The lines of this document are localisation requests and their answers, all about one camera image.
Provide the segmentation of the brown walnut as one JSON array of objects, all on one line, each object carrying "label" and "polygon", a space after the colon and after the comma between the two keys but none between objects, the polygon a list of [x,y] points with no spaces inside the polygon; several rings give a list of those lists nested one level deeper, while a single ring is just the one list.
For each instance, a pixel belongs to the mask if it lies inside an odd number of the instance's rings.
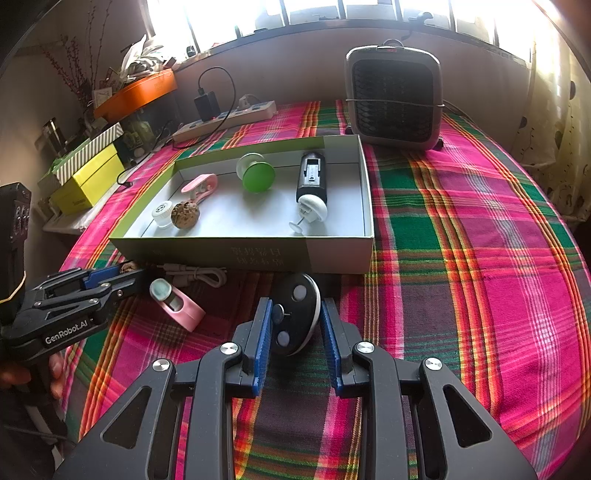
[{"label": "brown walnut", "polygon": [[170,212],[171,223],[178,229],[190,229],[197,224],[200,210],[194,201],[182,201],[174,205]]},{"label": "brown walnut", "polygon": [[137,264],[133,261],[128,261],[125,263],[122,263],[119,269],[119,273],[120,274],[124,274],[124,273],[129,273],[132,271],[136,271],[138,270],[139,267],[137,266]]}]

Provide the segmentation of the white small jar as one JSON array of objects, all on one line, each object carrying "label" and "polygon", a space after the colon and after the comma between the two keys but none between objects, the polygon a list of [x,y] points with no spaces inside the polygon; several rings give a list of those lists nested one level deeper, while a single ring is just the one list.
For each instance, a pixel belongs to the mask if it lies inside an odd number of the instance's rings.
[{"label": "white small jar", "polygon": [[151,216],[153,221],[155,222],[158,228],[166,228],[168,225],[172,223],[171,221],[171,211],[173,209],[173,204],[171,201],[163,201],[157,207],[153,209],[151,212]]}]

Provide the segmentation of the pink clip with green button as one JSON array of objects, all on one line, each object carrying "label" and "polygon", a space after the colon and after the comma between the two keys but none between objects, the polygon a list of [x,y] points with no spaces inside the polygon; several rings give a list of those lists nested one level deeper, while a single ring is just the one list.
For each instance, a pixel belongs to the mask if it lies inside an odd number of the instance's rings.
[{"label": "pink clip with green button", "polygon": [[175,323],[188,332],[193,332],[204,319],[204,309],[163,278],[150,283],[149,294]]}]

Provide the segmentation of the black oval disc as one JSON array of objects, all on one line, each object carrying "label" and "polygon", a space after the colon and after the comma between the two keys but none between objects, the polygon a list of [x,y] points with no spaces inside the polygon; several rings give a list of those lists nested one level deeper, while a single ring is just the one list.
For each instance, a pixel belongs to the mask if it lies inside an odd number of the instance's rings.
[{"label": "black oval disc", "polygon": [[321,292],[305,273],[284,277],[271,290],[271,351],[293,356],[310,341],[321,312]]}]

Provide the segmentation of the green white spool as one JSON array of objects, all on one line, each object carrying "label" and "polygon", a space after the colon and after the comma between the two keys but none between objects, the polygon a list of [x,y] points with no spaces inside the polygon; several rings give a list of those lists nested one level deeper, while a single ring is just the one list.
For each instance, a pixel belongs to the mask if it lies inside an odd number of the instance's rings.
[{"label": "green white spool", "polygon": [[276,170],[266,162],[262,154],[252,152],[236,162],[236,175],[242,181],[242,187],[249,193],[263,193],[273,186]]}]

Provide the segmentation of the white mushroom toy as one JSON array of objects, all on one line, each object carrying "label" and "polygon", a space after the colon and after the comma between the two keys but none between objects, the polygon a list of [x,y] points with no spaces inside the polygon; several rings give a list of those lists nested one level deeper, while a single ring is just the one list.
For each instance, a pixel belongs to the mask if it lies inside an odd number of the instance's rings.
[{"label": "white mushroom toy", "polygon": [[328,217],[328,207],[322,198],[314,194],[304,194],[297,199],[297,213],[300,215],[300,220],[297,222],[290,222],[290,228],[297,234],[303,233],[301,224],[308,222],[308,224],[315,222],[324,222]]}]

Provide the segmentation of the black rectangular device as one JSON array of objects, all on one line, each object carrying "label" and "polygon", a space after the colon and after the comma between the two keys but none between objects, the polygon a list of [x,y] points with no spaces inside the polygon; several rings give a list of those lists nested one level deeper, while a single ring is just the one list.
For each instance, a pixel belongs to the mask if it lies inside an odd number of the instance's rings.
[{"label": "black rectangular device", "polygon": [[301,157],[295,197],[300,199],[303,195],[314,195],[325,203],[328,202],[327,163],[321,153],[308,152]]}]

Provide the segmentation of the yellow box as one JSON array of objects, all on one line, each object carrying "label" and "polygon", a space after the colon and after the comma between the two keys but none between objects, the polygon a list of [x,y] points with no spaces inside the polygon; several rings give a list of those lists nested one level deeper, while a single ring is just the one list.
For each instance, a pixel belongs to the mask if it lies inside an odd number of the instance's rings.
[{"label": "yellow box", "polygon": [[90,209],[115,183],[122,171],[123,165],[117,150],[110,144],[52,193],[50,202],[65,215]]}]

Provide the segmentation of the striped white box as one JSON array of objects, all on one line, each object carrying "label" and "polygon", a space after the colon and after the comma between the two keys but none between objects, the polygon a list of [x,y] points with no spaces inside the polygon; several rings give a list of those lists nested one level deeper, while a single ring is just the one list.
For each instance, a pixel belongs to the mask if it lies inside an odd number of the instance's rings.
[{"label": "striped white box", "polygon": [[74,151],[59,158],[57,164],[49,169],[37,185],[41,190],[54,191],[60,188],[95,157],[113,156],[116,153],[114,142],[122,135],[122,126],[117,122],[94,139],[85,140]]}]

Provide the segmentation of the orange planter tray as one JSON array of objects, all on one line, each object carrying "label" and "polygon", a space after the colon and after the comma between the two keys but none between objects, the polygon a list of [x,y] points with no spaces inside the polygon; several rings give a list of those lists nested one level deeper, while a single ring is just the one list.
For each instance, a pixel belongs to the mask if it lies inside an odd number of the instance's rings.
[{"label": "orange planter tray", "polygon": [[177,89],[174,72],[165,69],[125,86],[94,109],[95,119],[116,123]]}]

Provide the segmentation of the black charger adapter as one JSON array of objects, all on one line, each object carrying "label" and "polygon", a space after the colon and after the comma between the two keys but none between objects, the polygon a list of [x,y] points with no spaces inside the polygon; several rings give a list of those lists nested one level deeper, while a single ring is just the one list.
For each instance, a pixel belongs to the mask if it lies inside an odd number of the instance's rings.
[{"label": "black charger adapter", "polygon": [[198,95],[193,102],[202,122],[211,121],[221,114],[221,108],[218,105],[214,91],[205,91],[204,88],[199,87]]}]

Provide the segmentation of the beige power strip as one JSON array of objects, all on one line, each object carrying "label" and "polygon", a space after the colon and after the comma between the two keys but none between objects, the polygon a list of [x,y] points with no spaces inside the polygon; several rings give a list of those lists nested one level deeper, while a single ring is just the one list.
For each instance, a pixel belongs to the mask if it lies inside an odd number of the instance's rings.
[{"label": "beige power strip", "polygon": [[249,123],[272,119],[277,113],[276,102],[257,103],[249,108],[233,110],[231,113],[222,112],[209,121],[195,120],[183,125],[172,134],[175,143],[183,143],[198,137],[206,136],[214,131],[229,129]]}]

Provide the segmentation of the green white cardboard tray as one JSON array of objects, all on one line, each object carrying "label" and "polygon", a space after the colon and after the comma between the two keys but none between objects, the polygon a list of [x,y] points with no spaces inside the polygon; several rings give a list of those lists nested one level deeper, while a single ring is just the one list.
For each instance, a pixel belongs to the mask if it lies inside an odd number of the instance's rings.
[{"label": "green white cardboard tray", "polygon": [[[262,154],[276,170],[273,186],[249,193],[236,175],[236,162],[247,153]],[[301,224],[297,213],[297,178],[301,157],[325,156],[328,217]],[[163,201],[189,200],[181,189],[200,174],[215,174],[217,189],[198,205],[190,229],[172,223],[158,228],[151,212]],[[361,140],[355,135],[274,141],[178,158],[139,195],[110,235],[129,260],[223,266],[231,269],[363,274],[370,269],[375,228],[370,178]]]}]

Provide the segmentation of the cream dotted curtain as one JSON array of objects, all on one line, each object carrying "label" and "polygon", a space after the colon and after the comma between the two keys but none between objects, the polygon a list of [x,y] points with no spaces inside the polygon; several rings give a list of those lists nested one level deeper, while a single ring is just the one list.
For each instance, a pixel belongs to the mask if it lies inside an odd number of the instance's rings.
[{"label": "cream dotted curtain", "polygon": [[590,79],[562,39],[534,46],[511,155],[570,228],[590,219]]}]

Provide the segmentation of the grey portable heater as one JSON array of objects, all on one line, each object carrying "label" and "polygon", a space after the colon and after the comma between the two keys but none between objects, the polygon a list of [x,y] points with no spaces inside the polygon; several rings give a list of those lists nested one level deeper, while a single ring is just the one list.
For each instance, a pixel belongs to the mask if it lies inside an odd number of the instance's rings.
[{"label": "grey portable heater", "polygon": [[346,54],[349,126],[363,142],[440,150],[445,108],[440,61],[398,39]]}]

